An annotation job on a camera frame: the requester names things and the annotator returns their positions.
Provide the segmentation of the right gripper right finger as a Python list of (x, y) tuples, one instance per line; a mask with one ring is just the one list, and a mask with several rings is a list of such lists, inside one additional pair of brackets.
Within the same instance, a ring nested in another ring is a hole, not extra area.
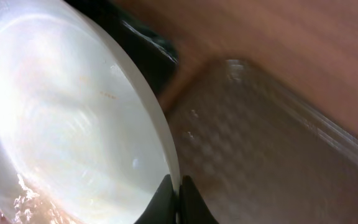
[(188, 175), (182, 178), (179, 199), (181, 224), (219, 224)]

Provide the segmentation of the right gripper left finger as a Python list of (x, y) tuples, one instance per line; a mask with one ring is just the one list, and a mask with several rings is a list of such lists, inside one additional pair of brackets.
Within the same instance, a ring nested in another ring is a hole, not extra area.
[(162, 179), (147, 208), (134, 224), (176, 223), (175, 200), (172, 180), (167, 174)]

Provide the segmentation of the white plate bottom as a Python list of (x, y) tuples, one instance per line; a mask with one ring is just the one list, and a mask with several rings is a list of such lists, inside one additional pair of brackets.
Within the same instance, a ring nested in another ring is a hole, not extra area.
[(180, 171), (163, 111), (124, 49), (66, 1), (0, 1), (0, 214), (135, 223)]

